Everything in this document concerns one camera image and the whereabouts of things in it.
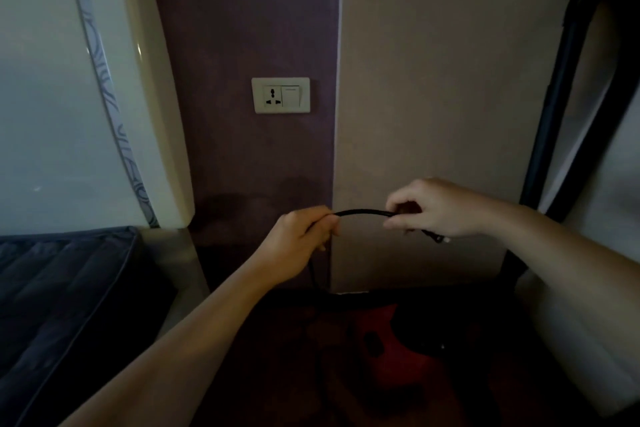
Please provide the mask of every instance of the person's right hand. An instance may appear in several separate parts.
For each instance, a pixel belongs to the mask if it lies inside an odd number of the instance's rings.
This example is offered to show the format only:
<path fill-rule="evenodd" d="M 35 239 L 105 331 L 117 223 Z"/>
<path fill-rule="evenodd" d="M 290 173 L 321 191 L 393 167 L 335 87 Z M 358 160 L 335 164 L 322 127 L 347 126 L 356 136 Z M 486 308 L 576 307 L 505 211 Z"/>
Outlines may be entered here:
<path fill-rule="evenodd" d="M 387 210 L 402 213 L 402 204 L 415 202 L 420 213 L 403 213 L 384 222 L 387 229 L 429 230 L 445 237 L 483 231 L 492 198 L 436 178 L 417 179 L 387 198 Z"/>

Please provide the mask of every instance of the wall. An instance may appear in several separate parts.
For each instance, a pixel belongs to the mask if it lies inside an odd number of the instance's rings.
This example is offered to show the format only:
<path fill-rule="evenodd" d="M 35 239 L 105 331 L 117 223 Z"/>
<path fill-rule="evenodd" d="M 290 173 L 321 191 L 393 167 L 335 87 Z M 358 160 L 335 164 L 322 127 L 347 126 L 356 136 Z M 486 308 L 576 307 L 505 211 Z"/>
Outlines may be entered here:
<path fill-rule="evenodd" d="M 342 0 L 334 208 L 383 206 L 429 175 L 517 200 L 567 1 Z M 342 229 L 335 291 L 490 277 L 504 253 L 371 217 Z"/>
<path fill-rule="evenodd" d="M 157 2 L 195 194 L 190 230 L 205 272 L 223 276 L 280 214 L 331 204 L 338 0 Z M 310 77 L 311 114 L 256 115 L 254 76 Z"/>

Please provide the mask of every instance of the power cord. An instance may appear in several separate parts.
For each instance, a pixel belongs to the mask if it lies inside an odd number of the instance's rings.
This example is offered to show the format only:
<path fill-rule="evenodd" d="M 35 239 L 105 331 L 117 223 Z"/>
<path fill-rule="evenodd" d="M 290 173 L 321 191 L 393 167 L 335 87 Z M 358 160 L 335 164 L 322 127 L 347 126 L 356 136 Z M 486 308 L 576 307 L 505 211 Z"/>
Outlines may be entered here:
<path fill-rule="evenodd" d="M 336 216 L 349 216 L 351 214 L 376 214 L 378 216 L 386 216 L 387 218 L 391 218 L 399 213 L 392 213 L 390 211 L 382 211 L 378 209 L 369 209 L 369 208 L 356 208 L 356 209 L 348 209 L 345 211 L 339 211 L 337 213 L 333 213 Z M 448 241 L 444 236 L 438 235 L 436 233 L 430 232 L 429 230 L 420 230 L 429 238 L 433 239 L 436 243 L 442 243 L 443 241 Z M 316 280 L 316 269 L 314 267 L 313 261 L 309 260 L 307 262 L 307 268 L 309 269 L 309 275 L 311 277 L 311 285 L 314 287 L 316 291 L 320 291 L 320 286 L 318 286 Z"/>

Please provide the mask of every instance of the dark blue mattress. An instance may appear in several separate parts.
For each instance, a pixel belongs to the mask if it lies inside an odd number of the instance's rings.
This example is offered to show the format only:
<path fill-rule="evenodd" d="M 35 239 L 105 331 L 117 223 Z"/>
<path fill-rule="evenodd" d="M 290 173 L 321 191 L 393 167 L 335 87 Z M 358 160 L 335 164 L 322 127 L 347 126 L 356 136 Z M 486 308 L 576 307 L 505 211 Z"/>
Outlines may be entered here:
<path fill-rule="evenodd" d="M 175 296 L 135 228 L 0 237 L 0 426 L 55 426 L 155 339 Z"/>

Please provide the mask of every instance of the black metal frame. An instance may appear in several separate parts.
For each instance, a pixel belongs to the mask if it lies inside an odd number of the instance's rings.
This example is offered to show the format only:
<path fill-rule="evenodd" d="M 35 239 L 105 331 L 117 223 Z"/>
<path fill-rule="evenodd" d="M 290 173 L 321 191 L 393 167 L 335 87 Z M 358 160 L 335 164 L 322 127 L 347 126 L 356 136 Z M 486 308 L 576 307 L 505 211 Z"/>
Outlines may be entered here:
<path fill-rule="evenodd" d="M 573 159 L 570 169 L 547 210 L 552 220 L 564 221 L 607 149 L 640 80 L 640 0 L 570 0 L 564 14 L 564 30 L 551 82 L 538 125 L 520 204 L 537 209 L 571 93 L 573 77 L 591 19 L 601 3 L 607 3 L 620 32 L 618 63 L 609 89 Z M 498 282 L 513 290 L 527 266 L 508 252 Z"/>

